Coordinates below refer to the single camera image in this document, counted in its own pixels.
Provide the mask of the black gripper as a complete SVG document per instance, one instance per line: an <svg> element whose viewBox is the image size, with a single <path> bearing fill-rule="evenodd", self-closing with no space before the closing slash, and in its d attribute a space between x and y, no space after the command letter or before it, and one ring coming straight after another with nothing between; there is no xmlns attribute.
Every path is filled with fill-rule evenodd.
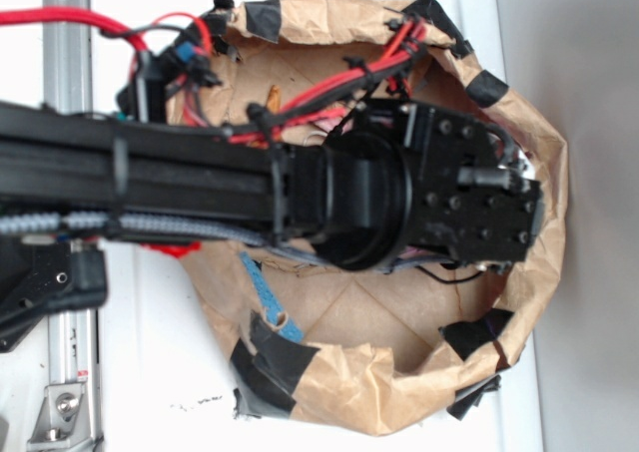
<svg viewBox="0 0 639 452"><path fill-rule="evenodd" d="M400 106L399 116L412 184L408 244L461 264L525 260L540 231L543 193L525 177L510 135L423 103Z"/></svg>

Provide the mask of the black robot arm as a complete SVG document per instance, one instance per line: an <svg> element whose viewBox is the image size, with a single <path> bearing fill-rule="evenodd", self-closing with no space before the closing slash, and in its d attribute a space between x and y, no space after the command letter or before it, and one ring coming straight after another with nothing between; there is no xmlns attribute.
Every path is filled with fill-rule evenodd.
<svg viewBox="0 0 639 452"><path fill-rule="evenodd" d="M1 231L135 242L306 240L345 270L406 249L458 265L525 260L541 185L514 140L474 117L373 99L346 133L266 149L205 131L1 107Z"/></svg>

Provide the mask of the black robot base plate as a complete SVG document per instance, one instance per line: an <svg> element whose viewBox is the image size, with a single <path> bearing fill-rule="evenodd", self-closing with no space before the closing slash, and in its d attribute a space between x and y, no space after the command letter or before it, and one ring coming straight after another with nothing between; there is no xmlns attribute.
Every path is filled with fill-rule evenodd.
<svg viewBox="0 0 639 452"><path fill-rule="evenodd" d="M104 253L69 243L1 240L1 351L8 353L44 317L94 309L107 298Z"/></svg>

